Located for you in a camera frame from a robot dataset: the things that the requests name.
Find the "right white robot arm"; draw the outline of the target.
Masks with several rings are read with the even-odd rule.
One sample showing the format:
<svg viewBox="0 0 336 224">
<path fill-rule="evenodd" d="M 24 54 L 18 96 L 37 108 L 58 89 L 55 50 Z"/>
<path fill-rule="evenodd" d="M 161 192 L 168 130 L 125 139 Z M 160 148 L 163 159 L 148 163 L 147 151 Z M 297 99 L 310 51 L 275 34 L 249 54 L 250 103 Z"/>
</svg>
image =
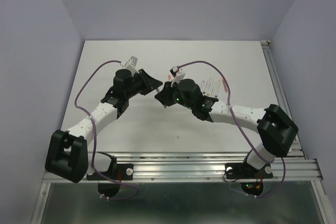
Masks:
<svg viewBox="0 0 336 224">
<path fill-rule="evenodd" d="M 298 127 L 276 104 L 266 109 L 229 105 L 204 95 L 191 79 L 179 83 L 166 82 L 155 98 L 163 106 L 179 104 L 191 110 L 202 121 L 227 123 L 259 134 L 261 143 L 252 146 L 241 165 L 244 175 L 253 177 L 276 157 L 286 157 L 298 134 Z"/>
</svg>

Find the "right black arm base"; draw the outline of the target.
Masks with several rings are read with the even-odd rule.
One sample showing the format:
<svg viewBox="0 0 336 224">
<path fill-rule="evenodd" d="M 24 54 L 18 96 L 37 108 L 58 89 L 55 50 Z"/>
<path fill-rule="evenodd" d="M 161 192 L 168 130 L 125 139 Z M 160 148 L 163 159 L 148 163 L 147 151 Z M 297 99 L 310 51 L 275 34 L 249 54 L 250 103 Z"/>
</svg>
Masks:
<svg viewBox="0 0 336 224">
<path fill-rule="evenodd" d="M 233 183 L 250 179 L 250 182 L 240 182 L 240 186 L 247 195 L 261 196 L 264 189 L 264 179 L 273 178 L 271 166 L 264 164 L 261 168 L 253 168 L 244 160 L 242 163 L 226 163 L 223 180 Z"/>
</svg>

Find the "orange highlighter pen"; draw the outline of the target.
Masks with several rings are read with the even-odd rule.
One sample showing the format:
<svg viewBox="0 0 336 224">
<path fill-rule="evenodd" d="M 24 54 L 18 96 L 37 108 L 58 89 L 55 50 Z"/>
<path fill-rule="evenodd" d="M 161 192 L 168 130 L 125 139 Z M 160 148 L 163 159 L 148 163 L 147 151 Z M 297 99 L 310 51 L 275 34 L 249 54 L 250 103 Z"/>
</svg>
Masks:
<svg viewBox="0 0 336 224">
<path fill-rule="evenodd" d="M 225 82 L 224 79 L 222 79 L 222 83 L 223 83 L 223 87 L 224 87 L 225 93 L 228 93 L 228 87 L 227 87 L 227 84 L 226 84 L 226 82 Z"/>
</svg>

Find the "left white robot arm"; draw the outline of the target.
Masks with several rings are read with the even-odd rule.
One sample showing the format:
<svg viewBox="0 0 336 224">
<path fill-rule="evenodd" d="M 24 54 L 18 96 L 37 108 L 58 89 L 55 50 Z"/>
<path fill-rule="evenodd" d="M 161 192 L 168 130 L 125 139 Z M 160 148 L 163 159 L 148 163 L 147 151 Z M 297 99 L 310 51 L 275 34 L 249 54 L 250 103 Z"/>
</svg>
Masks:
<svg viewBox="0 0 336 224">
<path fill-rule="evenodd" d="M 98 133 L 125 112 L 132 97 L 147 95 L 162 84 L 143 69 L 136 73 L 128 69 L 118 70 L 112 87 L 92 112 L 71 128 L 53 132 L 45 170 L 73 183 L 93 174 L 93 155 L 88 154 L 88 145 L 96 143 Z"/>
</svg>

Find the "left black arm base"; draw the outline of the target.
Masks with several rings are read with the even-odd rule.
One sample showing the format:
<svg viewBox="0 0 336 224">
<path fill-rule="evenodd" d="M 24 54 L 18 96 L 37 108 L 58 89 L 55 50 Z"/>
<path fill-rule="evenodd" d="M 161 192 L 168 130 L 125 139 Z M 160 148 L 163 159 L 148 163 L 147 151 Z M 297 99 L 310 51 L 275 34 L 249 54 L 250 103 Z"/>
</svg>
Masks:
<svg viewBox="0 0 336 224">
<path fill-rule="evenodd" d="M 88 181 L 106 181 L 98 183 L 97 190 L 100 198 L 107 201 L 126 200 L 139 194 L 139 188 L 128 182 L 133 181 L 134 165 L 132 163 L 118 163 L 117 158 L 108 153 L 99 152 L 99 156 L 104 157 L 102 160 L 103 171 L 90 171 L 85 179 Z M 129 196 L 117 197 L 121 189 L 134 189 L 135 192 Z"/>
</svg>

